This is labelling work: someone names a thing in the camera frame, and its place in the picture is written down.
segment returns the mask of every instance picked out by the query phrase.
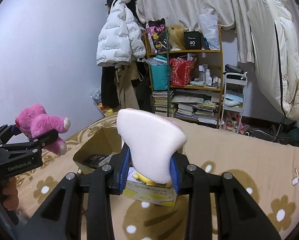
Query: white rolling cart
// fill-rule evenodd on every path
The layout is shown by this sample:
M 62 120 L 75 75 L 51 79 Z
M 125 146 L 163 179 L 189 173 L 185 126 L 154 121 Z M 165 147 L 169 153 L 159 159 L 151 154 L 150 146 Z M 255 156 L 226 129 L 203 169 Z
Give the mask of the white rolling cart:
M 239 79 L 233 79 L 233 76 L 238 76 Z M 226 90 L 228 89 L 227 88 L 228 84 L 234 84 L 235 85 L 234 87 L 240 93 L 243 94 L 243 104 L 242 104 L 241 107 L 225 106 L 225 95 L 226 95 Z M 243 114 L 244 105 L 245 105 L 246 87 L 247 87 L 247 76 L 246 76 L 246 73 L 244 73 L 244 74 L 226 73 L 225 74 L 224 100 L 223 100 L 222 115 L 221 115 L 221 122 L 225 121 L 225 123 L 222 124 L 222 125 L 220 125 L 219 129 L 228 130 L 228 131 L 232 131 L 232 132 L 236 132 L 236 133 L 239 132 L 239 128 L 240 128 L 241 123 L 242 123 L 242 114 Z M 238 122 L 237 130 L 236 130 L 236 128 L 235 128 L 234 125 L 233 125 L 233 130 L 229 130 L 227 128 L 227 122 L 226 122 L 226 120 L 224 120 L 224 111 L 231 111 L 231 112 L 235 112 L 236 113 L 236 119 L 239 118 L 239 122 L 233 120 L 233 123 Z

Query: black stripe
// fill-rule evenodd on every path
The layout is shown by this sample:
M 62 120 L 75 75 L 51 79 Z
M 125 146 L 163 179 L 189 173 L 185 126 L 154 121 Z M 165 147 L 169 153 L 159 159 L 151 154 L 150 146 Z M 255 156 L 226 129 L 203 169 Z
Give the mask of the black stripe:
M 279 41 L 278 41 L 278 33 L 275 25 L 275 33 L 276 33 L 276 42 L 277 42 L 277 53 L 278 53 L 278 71 L 279 71 L 279 85 L 281 90 L 281 109 L 283 111 L 284 116 L 286 117 L 284 108 L 283 108 L 283 77 L 282 77 L 282 65 L 281 65 L 281 54 L 279 51 Z

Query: human hand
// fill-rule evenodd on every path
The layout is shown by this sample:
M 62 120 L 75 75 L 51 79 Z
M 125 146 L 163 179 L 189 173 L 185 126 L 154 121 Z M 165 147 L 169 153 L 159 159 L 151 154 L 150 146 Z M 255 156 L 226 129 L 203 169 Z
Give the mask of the human hand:
M 8 210 L 12 211 L 17 209 L 19 204 L 18 191 L 16 189 L 16 178 L 9 178 L 9 182 L 5 188 L 3 188 L 3 194 L 8 198 L 3 202 L 3 206 Z

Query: teal bag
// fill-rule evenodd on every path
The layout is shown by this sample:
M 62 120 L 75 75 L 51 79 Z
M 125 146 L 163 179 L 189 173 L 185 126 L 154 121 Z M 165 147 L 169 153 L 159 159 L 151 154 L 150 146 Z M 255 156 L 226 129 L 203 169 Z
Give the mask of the teal bag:
M 167 63 L 161 65 L 151 65 L 150 69 L 152 73 L 153 80 L 153 90 L 166 90 L 167 82 L 168 82 L 168 68 Z

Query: beige pants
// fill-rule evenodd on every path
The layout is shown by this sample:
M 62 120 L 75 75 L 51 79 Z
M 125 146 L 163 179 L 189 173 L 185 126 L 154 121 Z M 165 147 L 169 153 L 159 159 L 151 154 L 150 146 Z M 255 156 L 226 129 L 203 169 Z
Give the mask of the beige pants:
M 117 88 L 120 109 L 139 109 L 131 78 L 134 80 L 135 66 L 129 65 L 116 69 L 115 86 Z

